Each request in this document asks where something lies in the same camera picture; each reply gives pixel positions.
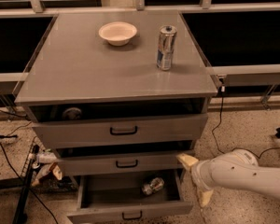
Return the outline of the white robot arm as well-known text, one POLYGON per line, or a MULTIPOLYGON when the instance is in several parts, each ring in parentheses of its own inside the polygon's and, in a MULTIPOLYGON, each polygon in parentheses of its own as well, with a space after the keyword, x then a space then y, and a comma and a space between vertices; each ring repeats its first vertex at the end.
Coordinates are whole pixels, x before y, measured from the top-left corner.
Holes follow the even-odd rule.
POLYGON ((186 153, 176 158, 190 172, 201 207, 209 204, 216 187, 253 191, 280 200, 280 168, 259 166, 250 151, 235 149, 204 161, 186 153))

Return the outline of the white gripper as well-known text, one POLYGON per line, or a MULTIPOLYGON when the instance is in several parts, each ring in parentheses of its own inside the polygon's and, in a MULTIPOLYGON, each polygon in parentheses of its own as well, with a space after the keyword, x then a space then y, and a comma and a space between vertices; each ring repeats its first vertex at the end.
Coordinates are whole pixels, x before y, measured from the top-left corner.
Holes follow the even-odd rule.
POLYGON ((187 171, 191 169, 192 179, 198 187, 197 194, 200 207, 206 207, 214 193, 214 181, 209 171, 210 161, 199 161, 185 153, 178 154, 176 158, 187 171))

